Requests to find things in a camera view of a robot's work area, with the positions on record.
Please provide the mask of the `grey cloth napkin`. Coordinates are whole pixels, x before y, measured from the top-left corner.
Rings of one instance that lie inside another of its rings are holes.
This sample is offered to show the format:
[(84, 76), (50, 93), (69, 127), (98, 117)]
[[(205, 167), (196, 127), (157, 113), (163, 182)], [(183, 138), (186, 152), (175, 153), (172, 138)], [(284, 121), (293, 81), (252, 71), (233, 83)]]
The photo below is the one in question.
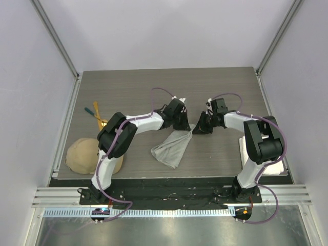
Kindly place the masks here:
[(152, 156), (160, 163), (176, 169), (193, 137), (192, 131), (196, 125), (191, 124), (189, 131), (174, 130), (163, 143), (151, 149)]

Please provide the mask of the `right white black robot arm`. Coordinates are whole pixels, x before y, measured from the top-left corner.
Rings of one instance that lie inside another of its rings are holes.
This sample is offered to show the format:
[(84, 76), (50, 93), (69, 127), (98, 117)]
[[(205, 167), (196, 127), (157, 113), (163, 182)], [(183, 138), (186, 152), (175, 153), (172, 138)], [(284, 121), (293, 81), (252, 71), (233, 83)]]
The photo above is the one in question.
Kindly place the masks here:
[(215, 127), (235, 129), (244, 133), (248, 159), (234, 177), (231, 195), (244, 202), (256, 193), (258, 180), (265, 169), (279, 162), (285, 154), (285, 137), (273, 116), (246, 115), (238, 111), (208, 113), (203, 111), (193, 134), (211, 134)]

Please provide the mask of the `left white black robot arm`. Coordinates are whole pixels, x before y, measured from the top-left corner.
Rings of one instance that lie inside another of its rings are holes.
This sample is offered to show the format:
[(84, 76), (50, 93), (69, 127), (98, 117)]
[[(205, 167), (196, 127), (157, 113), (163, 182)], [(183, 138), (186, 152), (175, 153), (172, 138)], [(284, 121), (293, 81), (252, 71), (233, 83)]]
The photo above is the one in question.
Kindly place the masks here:
[(89, 186), (90, 199), (97, 204), (108, 201), (107, 188), (111, 185), (114, 168), (119, 158), (127, 152), (135, 135), (169, 127), (173, 127), (178, 132), (191, 129), (185, 106), (177, 108), (166, 106), (163, 110), (158, 109), (137, 116), (115, 113), (97, 136), (98, 164)]

